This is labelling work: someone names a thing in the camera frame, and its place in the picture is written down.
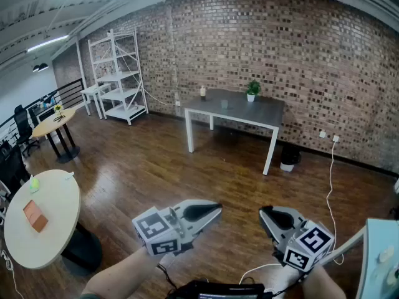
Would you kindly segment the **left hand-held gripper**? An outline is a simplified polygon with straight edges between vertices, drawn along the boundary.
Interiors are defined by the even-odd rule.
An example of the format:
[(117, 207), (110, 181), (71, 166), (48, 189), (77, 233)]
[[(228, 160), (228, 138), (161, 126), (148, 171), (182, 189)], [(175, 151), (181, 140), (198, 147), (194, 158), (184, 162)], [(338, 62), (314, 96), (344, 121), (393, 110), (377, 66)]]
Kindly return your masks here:
[(178, 255), (193, 248), (193, 239), (214, 222), (221, 211), (220, 203), (187, 199), (173, 208), (158, 210), (152, 207), (134, 218), (132, 224), (151, 256)]

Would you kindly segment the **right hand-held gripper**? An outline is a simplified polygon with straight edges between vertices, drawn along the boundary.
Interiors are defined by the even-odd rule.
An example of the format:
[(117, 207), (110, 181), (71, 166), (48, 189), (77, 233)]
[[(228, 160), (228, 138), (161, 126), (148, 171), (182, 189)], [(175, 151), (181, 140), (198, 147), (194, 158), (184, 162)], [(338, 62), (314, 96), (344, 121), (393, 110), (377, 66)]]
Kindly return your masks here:
[[(329, 252), (334, 236), (320, 224), (306, 220), (290, 207), (262, 206), (259, 221), (277, 245), (274, 257), (282, 264), (309, 272)], [(295, 227), (281, 236), (281, 227)]]

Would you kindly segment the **person's left forearm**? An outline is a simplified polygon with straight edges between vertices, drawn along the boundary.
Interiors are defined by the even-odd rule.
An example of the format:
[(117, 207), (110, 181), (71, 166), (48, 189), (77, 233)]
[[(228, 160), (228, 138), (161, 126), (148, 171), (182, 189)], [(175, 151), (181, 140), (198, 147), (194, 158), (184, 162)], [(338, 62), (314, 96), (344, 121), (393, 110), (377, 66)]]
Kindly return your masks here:
[(145, 247), (95, 274), (79, 299), (128, 299), (154, 271), (164, 255), (151, 256)]

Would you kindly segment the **person's right forearm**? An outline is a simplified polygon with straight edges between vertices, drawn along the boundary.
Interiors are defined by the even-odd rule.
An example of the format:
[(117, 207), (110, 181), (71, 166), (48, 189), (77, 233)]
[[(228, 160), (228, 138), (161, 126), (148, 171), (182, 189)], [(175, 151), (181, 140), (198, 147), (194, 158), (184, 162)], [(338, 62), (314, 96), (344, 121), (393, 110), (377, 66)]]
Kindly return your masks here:
[(347, 299), (321, 265), (316, 265), (301, 285), (304, 299)]

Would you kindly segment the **black trash bin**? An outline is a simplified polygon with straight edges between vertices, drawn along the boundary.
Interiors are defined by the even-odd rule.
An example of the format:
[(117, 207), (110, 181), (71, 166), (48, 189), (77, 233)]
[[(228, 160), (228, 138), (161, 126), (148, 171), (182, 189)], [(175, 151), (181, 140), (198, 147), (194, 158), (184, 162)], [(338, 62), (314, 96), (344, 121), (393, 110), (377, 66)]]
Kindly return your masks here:
[(291, 172), (294, 166), (300, 163), (301, 153), (300, 149), (294, 145), (284, 145), (281, 152), (280, 169)]

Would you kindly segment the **black chest-worn screen device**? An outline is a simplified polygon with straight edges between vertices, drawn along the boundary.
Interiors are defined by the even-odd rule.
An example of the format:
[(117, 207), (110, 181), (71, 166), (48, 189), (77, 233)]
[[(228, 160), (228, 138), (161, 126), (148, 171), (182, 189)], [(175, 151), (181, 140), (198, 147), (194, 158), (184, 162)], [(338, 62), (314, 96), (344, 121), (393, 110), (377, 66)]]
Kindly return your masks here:
[(260, 299), (264, 293), (261, 284), (239, 285), (194, 280), (181, 288), (182, 299)]

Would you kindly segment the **dark grey table white legs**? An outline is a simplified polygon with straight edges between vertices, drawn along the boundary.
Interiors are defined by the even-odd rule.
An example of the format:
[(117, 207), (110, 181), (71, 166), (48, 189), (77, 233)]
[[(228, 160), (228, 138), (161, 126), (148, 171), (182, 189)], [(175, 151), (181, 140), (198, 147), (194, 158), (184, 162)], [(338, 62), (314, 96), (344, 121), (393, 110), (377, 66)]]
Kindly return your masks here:
[[(221, 100), (228, 100), (228, 108), (221, 108)], [(252, 126), (258, 126), (272, 131), (267, 152), (266, 162), (262, 174), (268, 175), (279, 129), (282, 123), (285, 103), (269, 97), (257, 97), (253, 102), (247, 100), (244, 93), (223, 89), (211, 89), (206, 92), (206, 100), (200, 96), (194, 97), (184, 107), (186, 137), (188, 151), (193, 153), (194, 140), (191, 114), (197, 113), (209, 116), (209, 128), (214, 129), (214, 119), (222, 118)]]

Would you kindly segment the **green plant in white pot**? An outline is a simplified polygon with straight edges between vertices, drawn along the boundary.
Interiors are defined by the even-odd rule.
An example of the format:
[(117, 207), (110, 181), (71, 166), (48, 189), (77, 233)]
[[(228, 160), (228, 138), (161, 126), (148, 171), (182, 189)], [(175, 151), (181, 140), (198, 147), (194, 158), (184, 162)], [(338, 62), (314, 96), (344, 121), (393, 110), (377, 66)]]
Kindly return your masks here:
[(251, 82), (249, 82), (248, 88), (246, 90), (247, 100), (249, 102), (253, 102), (256, 95), (258, 95), (260, 91), (261, 91), (261, 86), (257, 80), (252, 80)]

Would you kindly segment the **white metal shelf rack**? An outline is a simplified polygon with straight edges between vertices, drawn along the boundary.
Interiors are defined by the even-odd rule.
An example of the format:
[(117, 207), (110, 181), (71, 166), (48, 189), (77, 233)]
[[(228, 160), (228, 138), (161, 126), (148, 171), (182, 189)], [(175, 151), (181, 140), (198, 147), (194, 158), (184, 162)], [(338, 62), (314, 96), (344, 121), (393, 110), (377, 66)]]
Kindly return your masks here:
[(147, 114), (137, 30), (118, 32), (110, 29), (105, 37), (89, 40), (88, 47), (95, 84), (111, 84), (111, 90), (100, 96), (105, 118), (125, 120), (131, 125), (134, 119)]

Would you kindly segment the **round white table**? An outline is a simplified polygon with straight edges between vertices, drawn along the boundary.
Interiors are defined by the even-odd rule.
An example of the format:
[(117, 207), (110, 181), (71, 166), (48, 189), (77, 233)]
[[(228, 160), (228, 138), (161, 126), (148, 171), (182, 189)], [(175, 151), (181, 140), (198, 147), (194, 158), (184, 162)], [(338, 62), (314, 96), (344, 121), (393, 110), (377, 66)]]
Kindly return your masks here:
[[(53, 169), (36, 175), (39, 190), (32, 194), (25, 183), (9, 204), (4, 223), (6, 247), (24, 268), (42, 269), (62, 259), (72, 273), (89, 275), (101, 264), (99, 239), (79, 223), (79, 185), (74, 177), (65, 179), (67, 174)], [(48, 219), (40, 233), (31, 227), (23, 211), (30, 200)]]

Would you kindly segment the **orange box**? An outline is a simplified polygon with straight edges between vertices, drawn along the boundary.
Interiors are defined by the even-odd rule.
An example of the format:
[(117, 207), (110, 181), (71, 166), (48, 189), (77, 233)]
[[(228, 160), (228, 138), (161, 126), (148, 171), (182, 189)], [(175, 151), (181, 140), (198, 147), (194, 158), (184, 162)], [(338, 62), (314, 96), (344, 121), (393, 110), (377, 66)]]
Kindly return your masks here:
[(40, 233), (48, 223), (47, 217), (43, 214), (39, 206), (30, 200), (23, 209), (26, 219), (31, 227)]

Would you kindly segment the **small white side table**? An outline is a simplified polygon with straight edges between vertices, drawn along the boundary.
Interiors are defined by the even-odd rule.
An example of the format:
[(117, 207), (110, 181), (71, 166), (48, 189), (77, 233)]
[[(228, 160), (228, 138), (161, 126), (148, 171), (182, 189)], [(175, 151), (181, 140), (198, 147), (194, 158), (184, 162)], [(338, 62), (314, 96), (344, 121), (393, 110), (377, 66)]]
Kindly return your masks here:
[(109, 91), (109, 90), (111, 90), (111, 84), (103, 83), (100, 86), (98, 86), (97, 84), (94, 84), (91, 87), (85, 88), (80, 92), (82, 94), (84, 107), (87, 111), (88, 116), (91, 115), (90, 108), (89, 108), (89, 102), (90, 102), (90, 99), (93, 99), (99, 118), (100, 119), (103, 118), (104, 107), (103, 107), (102, 101), (100, 99), (100, 96), (101, 96), (101, 94), (105, 93), (105, 91)]

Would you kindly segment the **round wooden table black base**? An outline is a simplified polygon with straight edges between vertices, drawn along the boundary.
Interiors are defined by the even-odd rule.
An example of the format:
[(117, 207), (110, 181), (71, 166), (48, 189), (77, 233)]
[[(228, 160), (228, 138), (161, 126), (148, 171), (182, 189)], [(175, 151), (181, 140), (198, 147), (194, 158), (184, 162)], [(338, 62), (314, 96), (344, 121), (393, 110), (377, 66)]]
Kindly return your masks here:
[[(32, 132), (33, 138), (41, 138), (45, 136), (49, 141), (55, 155), (57, 156), (58, 163), (68, 163), (77, 157), (80, 153), (80, 148), (75, 144), (72, 135), (67, 126), (67, 122), (70, 121), (76, 113), (76, 109), (68, 108), (62, 110), (62, 116), (56, 116), (55, 114), (47, 117), (45, 120), (40, 122)], [(64, 149), (61, 153), (52, 139), (51, 133), (56, 132), (59, 141)]]

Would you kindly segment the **black metal railing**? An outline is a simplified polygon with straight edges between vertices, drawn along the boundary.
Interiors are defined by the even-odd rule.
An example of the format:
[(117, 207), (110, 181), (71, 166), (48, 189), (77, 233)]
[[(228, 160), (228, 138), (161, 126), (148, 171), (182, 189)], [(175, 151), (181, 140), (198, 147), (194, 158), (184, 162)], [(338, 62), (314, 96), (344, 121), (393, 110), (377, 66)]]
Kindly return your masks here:
[[(54, 107), (56, 105), (60, 105), (63, 109), (79, 106), (83, 103), (80, 93), (83, 89), (83, 80), (79, 78), (24, 106), (23, 109), (27, 110), (29, 124), (36, 127), (40, 121), (55, 113)], [(0, 141), (2, 141), (2, 138), (13, 136), (17, 132), (13, 113), (0, 124)]]

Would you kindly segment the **black office chair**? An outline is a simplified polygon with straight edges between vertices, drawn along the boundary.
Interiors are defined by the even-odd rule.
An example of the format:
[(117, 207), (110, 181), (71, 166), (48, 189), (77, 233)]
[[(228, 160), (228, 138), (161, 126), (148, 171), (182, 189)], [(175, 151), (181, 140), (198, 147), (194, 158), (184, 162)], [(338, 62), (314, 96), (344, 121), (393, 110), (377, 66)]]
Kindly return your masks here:
[(29, 124), (27, 110), (22, 105), (18, 105), (14, 109), (14, 121), (19, 133), (16, 144), (19, 146), (25, 145), (21, 153), (23, 156), (30, 156), (31, 149), (34, 146), (40, 148), (40, 143), (38, 140), (31, 139), (33, 130)]
[(0, 155), (0, 182), (8, 188), (11, 196), (22, 187), (21, 181), (28, 182), (30, 176), (18, 146), (12, 147), (6, 157)]

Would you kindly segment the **ceiling tube light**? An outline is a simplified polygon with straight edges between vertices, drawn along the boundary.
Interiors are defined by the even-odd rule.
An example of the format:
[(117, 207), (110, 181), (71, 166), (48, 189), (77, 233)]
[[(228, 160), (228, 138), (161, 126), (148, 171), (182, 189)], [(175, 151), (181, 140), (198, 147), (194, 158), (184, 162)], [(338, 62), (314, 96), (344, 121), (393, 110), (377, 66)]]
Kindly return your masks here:
[(48, 45), (54, 44), (56, 42), (60, 42), (60, 41), (66, 40), (66, 38), (68, 38), (68, 37), (69, 36), (66, 35), (66, 36), (58, 37), (56, 39), (45, 41), (45, 42), (43, 42), (41, 44), (35, 45), (34, 47), (28, 48), (27, 52), (33, 52), (33, 51), (35, 51), (37, 49), (40, 49), (40, 48), (43, 48), (43, 47), (47, 47)]

